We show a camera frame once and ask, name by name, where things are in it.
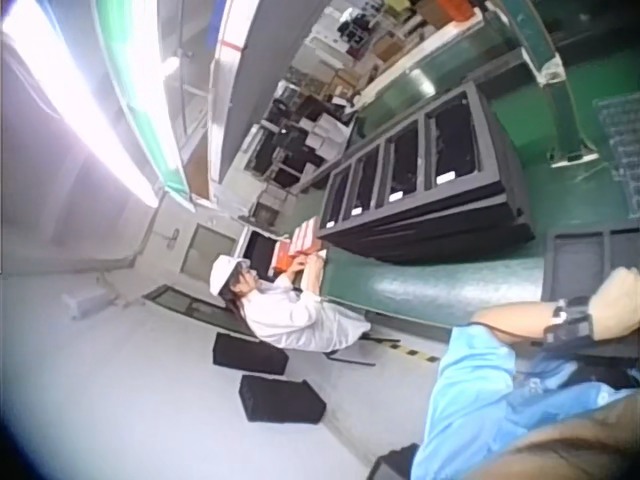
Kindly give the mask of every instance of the white shirt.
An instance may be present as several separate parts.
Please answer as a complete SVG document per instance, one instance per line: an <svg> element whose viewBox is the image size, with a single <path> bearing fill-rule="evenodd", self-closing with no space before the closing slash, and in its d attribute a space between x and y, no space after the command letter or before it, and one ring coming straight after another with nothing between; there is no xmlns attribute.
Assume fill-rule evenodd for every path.
<svg viewBox="0 0 640 480"><path fill-rule="evenodd" d="M279 348L330 352L351 345L371 328L362 315L311 292L294 292L286 275L274 283L261 281L242 306L253 333Z"/></svg>

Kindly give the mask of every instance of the wrist strap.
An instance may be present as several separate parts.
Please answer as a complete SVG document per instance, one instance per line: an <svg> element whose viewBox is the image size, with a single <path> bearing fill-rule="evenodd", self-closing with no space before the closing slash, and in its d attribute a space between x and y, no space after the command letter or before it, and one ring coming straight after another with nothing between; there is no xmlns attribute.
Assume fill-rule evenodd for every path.
<svg viewBox="0 0 640 480"><path fill-rule="evenodd" d="M594 343L589 297L560 300L551 323L544 329L545 350L574 351Z"/></svg>

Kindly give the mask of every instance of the blue shirt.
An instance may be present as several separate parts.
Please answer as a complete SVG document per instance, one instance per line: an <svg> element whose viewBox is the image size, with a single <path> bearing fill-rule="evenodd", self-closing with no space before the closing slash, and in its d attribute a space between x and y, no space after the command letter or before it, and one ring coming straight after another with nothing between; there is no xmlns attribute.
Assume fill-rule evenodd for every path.
<svg viewBox="0 0 640 480"><path fill-rule="evenodd" d="M514 384L510 347L481 325L454 328L411 480L458 479L531 430L634 391L616 391L599 382L558 389L576 368L573 361L541 354Z"/></svg>

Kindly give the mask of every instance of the green workbench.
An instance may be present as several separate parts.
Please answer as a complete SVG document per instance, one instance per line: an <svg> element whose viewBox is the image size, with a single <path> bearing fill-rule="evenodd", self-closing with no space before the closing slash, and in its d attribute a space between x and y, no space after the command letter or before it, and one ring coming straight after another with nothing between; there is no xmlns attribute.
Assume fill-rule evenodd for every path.
<svg viewBox="0 0 640 480"><path fill-rule="evenodd" d="M485 47L495 50L490 43ZM627 50L581 64L571 68L568 77L583 131L600 147L603 138L592 102L639 89L638 52ZM413 105L417 97L419 90L411 90L406 78L401 78L363 115L382 125ZM547 152L554 144L553 124L536 85L493 101L492 108L522 161L536 240L499 258L449 265L395 266L330 248L322 287L325 297L439 326L462 324L482 307L540 299L545 238L550 229L628 218L624 193L612 180L605 161L550 168ZM319 213L323 194L316 190L301 195L295 212L283 225L291 228Z"/></svg>

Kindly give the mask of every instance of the blue sleeve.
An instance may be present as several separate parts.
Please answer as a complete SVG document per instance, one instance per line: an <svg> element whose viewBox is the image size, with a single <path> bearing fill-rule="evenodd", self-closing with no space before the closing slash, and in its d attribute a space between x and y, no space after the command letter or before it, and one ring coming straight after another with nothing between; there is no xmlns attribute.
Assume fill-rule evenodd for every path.
<svg viewBox="0 0 640 480"><path fill-rule="evenodd" d="M440 362L412 480L458 478L482 461L513 390L515 354L481 325L456 327Z"/></svg>

